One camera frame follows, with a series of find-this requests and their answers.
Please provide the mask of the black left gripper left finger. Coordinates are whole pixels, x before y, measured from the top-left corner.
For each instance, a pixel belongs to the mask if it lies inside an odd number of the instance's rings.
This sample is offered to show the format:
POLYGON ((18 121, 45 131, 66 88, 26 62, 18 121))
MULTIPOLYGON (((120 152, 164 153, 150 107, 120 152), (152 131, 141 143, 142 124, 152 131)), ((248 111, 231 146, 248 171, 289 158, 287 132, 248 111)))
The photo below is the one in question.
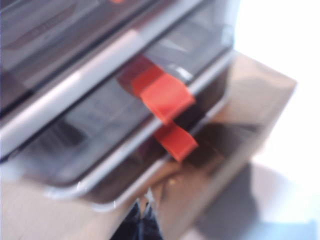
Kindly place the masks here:
POLYGON ((121 224, 121 240, 143 240, 143 226, 141 218, 141 208, 135 202, 121 224))

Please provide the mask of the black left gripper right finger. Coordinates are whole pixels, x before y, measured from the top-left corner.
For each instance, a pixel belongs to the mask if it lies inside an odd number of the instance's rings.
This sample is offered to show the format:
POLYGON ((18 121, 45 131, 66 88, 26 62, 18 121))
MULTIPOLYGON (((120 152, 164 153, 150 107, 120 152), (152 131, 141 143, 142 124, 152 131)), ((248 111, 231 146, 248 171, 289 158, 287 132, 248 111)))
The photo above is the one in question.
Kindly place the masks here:
POLYGON ((139 229, 140 240, 162 240, 163 235, 151 202, 145 204, 139 229))

